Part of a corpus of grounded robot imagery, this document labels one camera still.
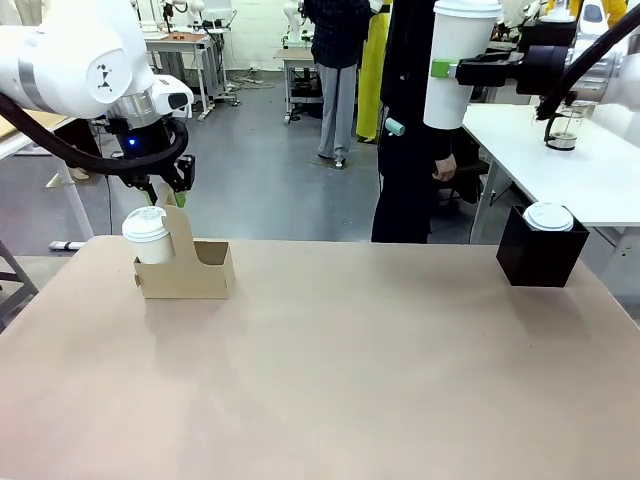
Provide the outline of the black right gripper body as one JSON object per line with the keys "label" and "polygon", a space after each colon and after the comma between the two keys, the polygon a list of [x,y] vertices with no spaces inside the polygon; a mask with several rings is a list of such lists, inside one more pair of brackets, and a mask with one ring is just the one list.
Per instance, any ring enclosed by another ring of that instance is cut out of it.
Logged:
{"label": "black right gripper body", "polygon": [[548,95],[562,77],[569,47],[532,45],[517,70],[516,93]]}

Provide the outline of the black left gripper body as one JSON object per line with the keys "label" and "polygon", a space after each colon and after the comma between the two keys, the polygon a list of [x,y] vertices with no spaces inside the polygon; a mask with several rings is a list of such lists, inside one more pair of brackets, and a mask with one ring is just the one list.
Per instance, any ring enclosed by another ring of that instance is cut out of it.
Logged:
{"label": "black left gripper body", "polygon": [[155,175],[170,186],[174,164],[189,143],[189,132],[182,120],[162,117],[148,126],[130,129],[125,120],[110,119],[107,132],[118,140],[123,159],[134,165],[119,174],[125,185],[133,186],[135,180]]}

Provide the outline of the person left hand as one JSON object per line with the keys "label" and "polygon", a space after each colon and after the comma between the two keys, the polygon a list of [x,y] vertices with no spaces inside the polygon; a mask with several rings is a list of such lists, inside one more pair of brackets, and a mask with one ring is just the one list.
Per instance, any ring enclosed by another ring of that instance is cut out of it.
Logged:
{"label": "person left hand", "polygon": [[453,154],[449,155],[446,159],[437,160],[435,162],[436,171],[433,173],[433,178],[439,182],[450,181],[456,173],[457,163]]}

